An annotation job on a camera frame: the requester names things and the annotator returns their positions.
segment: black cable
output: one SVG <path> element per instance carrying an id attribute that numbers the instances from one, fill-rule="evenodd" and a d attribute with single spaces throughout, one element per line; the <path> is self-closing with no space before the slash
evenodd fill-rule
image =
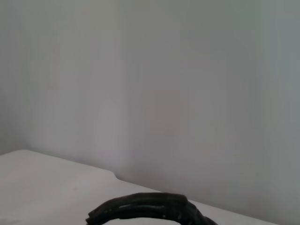
<path id="1" fill-rule="evenodd" d="M 111 199 L 90 212 L 86 221 L 87 225 L 102 225 L 117 218 L 157 218 L 181 225 L 217 225 L 184 195 L 169 193 L 137 193 Z"/>

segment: black object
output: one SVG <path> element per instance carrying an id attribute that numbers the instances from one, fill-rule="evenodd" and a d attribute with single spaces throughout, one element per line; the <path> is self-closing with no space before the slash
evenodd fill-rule
<path id="1" fill-rule="evenodd" d="M 184 195 L 137 193 L 111 199 L 89 213 L 87 225 L 102 225 L 112 219 L 157 218 L 181 225 L 217 225 L 188 201 Z"/>

